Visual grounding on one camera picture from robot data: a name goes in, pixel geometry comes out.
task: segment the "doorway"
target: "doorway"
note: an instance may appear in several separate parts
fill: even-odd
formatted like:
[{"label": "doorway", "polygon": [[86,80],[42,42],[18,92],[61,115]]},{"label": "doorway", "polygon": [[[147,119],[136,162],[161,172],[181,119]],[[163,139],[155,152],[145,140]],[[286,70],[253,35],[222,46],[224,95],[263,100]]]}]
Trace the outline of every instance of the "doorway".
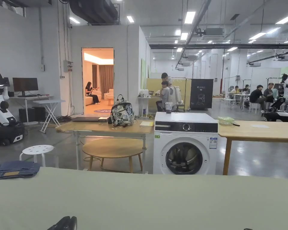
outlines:
[{"label": "doorway", "polygon": [[84,115],[107,117],[114,103],[114,49],[83,48],[82,56]]}]

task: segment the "round rug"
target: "round rug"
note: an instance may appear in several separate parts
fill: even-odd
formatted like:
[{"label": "round rug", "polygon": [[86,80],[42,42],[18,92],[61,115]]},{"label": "round rug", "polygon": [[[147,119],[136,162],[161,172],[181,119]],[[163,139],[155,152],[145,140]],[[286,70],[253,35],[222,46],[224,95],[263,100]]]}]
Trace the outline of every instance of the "round rug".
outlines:
[{"label": "round rug", "polygon": [[111,110],[95,110],[94,113],[110,114]]}]

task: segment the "plastic container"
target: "plastic container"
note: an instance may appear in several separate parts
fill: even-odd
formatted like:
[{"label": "plastic container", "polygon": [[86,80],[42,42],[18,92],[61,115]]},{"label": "plastic container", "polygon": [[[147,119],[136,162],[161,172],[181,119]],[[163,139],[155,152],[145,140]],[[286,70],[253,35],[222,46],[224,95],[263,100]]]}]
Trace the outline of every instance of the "plastic container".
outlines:
[{"label": "plastic container", "polygon": [[233,123],[235,123],[235,120],[229,116],[226,117],[218,117],[219,120],[219,124],[221,125],[232,125]]},{"label": "plastic container", "polygon": [[172,102],[166,102],[165,103],[165,110],[167,114],[171,114],[172,113]]}]

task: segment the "washing machine control panel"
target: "washing machine control panel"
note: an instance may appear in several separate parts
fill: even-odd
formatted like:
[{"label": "washing machine control panel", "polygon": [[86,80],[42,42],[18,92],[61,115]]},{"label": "washing machine control panel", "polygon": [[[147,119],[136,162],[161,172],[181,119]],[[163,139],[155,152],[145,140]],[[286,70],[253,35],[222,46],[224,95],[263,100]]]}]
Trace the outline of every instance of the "washing machine control panel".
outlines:
[{"label": "washing machine control panel", "polygon": [[217,123],[156,122],[155,130],[176,132],[218,132]]}]

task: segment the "backpack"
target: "backpack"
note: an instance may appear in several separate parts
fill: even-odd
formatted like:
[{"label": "backpack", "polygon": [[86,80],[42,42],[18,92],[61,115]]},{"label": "backpack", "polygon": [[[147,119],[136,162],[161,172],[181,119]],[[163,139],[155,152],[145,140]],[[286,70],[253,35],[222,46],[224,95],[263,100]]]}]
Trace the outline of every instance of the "backpack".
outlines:
[{"label": "backpack", "polygon": [[134,112],[132,110],[132,104],[126,101],[122,94],[119,94],[116,102],[111,109],[111,121],[114,126],[128,126],[134,123]]}]

